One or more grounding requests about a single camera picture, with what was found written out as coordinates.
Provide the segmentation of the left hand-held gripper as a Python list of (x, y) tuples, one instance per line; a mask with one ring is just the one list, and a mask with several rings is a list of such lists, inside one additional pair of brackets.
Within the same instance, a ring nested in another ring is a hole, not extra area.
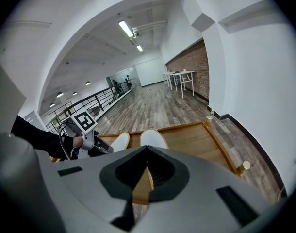
[[(70, 137), (80, 137), (83, 140), (78, 150), (78, 159), (89, 158), (88, 152), (93, 148), (94, 127), (97, 125), (92, 116), (85, 110), (69, 116), (65, 121), (64, 128)], [(97, 148), (102, 153), (113, 153), (114, 148), (97, 135)]]

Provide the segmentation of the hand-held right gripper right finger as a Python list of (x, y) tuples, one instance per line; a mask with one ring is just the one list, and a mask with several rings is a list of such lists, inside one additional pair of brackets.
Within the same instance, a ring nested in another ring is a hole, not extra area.
[[(181, 152), (157, 149), (178, 160), (189, 170), (186, 187), (173, 199), (153, 202), (138, 223), (140, 233), (257, 233), (274, 219), (277, 206), (224, 167)], [(218, 190), (235, 192), (250, 210), (244, 224), (237, 219)]]

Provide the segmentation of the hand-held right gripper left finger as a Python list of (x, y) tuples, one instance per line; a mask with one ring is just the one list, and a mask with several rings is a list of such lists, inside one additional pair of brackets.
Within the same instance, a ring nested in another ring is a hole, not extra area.
[(146, 231), (134, 221), (135, 188), (146, 169), (147, 148), (56, 163), (54, 201), (66, 231)]

